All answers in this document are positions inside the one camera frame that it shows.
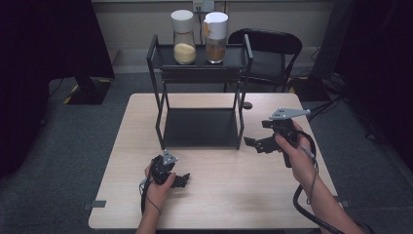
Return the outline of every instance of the black metal shelf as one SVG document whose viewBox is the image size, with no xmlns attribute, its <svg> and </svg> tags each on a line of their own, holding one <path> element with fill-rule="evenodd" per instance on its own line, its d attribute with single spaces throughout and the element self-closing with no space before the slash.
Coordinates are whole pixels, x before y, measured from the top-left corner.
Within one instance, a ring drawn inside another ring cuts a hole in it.
<svg viewBox="0 0 413 234">
<path fill-rule="evenodd" d="M 206 59 L 206 48 L 196 46 L 197 58 L 191 64 L 178 64 L 173 56 L 173 45 L 160 45 L 154 35 L 146 57 L 158 104 L 156 131 L 162 149 L 166 147 L 236 147 L 244 131 L 243 105 L 245 85 L 252 65 L 252 51 L 248 37 L 241 45 L 228 45 L 225 59 L 211 64 Z M 164 91 L 159 96 L 155 69 L 161 71 Z M 175 108 L 169 105 L 167 84 L 236 83 L 234 103 L 225 108 Z M 167 121 L 164 135 L 160 125 L 164 104 Z M 237 126 L 237 111 L 240 125 Z"/>
</svg>

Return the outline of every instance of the shelf bottom tier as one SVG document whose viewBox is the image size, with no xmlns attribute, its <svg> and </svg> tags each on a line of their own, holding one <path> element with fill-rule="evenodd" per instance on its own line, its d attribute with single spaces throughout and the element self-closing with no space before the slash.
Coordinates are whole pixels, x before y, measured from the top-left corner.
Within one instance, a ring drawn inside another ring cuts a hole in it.
<svg viewBox="0 0 413 234">
<path fill-rule="evenodd" d="M 164 132 L 168 147 L 227 147 L 238 145 L 233 108 L 171 108 Z"/>
</svg>

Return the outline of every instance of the black curtain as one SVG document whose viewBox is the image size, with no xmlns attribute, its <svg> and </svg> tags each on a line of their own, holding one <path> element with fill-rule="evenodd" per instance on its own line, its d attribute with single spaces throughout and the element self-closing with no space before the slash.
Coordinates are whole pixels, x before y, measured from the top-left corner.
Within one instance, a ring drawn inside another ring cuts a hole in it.
<svg viewBox="0 0 413 234">
<path fill-rule="evenodd" d="M 114 78 L 91 1 L 0 0 L 0 176 L 24 161 L 49 82 L 75 74 Z"/>
<path fill-rule="evenodd" d="M 357 1 L 336 71 L 413 170 L 413 2 Z"/>
</svg>

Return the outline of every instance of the electrical outlet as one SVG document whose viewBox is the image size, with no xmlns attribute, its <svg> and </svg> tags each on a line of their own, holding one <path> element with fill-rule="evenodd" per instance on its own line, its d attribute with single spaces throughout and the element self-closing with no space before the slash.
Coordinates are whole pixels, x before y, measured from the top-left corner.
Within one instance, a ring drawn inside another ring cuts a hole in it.
<svg viewBox="0 0 413 234">
<path fill-rule="evenodd" d="M 194 0 L 192 2 L 193 12 L 194 13 L 201 12 L 203 9 L 203 3 L 204 3 L 204 0 Z"/>
<path fill-rule="evenodd" d="M 203 12 L 214 12 L 215 11 L 215 3 L 213 0 L 204 0 L 203 4 Z"/>
<path fill-rule="evenodd" d="M 215 3 L 213 0 L 193 0 L 192 6 L 194 13 L 209 13 L 215 11 Z"/>
</svg>

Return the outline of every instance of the glass jar with beige contents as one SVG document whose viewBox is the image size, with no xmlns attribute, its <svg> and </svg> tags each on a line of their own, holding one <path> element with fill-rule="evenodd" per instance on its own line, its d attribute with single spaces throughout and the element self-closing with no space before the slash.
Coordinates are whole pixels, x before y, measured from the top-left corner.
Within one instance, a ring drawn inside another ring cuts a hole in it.
<svg viewBox="0 0 413 234">
<path fill-rule="evenodd" d="M 179 64 L 190 64 L 197 58 L 195 50 L 193 14 L 190 11 L 178 10 L 171 15 L 173 26 L 173 55 Z"/>
</svg>

